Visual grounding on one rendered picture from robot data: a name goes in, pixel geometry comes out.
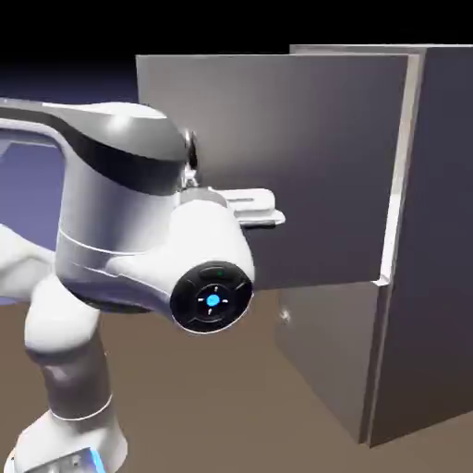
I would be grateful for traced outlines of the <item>small grey cabinet door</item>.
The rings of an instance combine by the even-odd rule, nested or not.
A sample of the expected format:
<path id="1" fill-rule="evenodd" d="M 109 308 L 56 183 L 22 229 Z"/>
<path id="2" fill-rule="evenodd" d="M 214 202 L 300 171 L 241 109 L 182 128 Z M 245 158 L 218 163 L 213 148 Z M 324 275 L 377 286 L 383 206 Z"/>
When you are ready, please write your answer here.
<path id="1" fill-rule="evenodd" d="M 356 443 L 369 438 L 388 287 L 374 282 L 282 289 L 275 341 Z"/>

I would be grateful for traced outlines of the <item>large grey cabinet door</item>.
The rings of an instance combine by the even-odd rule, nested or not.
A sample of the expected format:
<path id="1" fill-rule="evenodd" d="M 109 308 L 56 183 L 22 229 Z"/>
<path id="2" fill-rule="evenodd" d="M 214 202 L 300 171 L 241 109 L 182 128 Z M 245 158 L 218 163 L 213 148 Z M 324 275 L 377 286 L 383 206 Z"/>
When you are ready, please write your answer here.
<path id="1" fill-rule="evenodd" d="M 258 288 L 390 272 L 407 55 L 142 55 L 136 64 L 139 99 L 196 135 L 202 184 L 273 192 L 285 222 L 248 234 Z"/>

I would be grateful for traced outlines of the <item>grey cabinet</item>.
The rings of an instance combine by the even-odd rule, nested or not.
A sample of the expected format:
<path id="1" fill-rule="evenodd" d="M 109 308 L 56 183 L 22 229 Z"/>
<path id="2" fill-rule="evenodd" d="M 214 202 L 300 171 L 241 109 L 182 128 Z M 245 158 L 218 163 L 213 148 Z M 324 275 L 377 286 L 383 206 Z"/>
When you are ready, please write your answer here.
<path id="1" fill-rule="evenodd" d="M 369 438 L 473 411 L 473 45 L 408 45 L 404 171 Z"/>

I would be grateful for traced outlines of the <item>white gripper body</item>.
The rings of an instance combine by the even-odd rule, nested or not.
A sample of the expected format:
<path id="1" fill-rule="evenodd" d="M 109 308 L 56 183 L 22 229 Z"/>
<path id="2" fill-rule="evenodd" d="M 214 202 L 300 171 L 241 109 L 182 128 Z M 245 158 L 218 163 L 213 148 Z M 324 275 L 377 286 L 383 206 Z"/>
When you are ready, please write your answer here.
<path id="1" fill-rule="evenodd" d="M 285 215 L 276 209 L 275 196 L 265 188 L 221 190 L 241 226 L 278 226 Z"/>

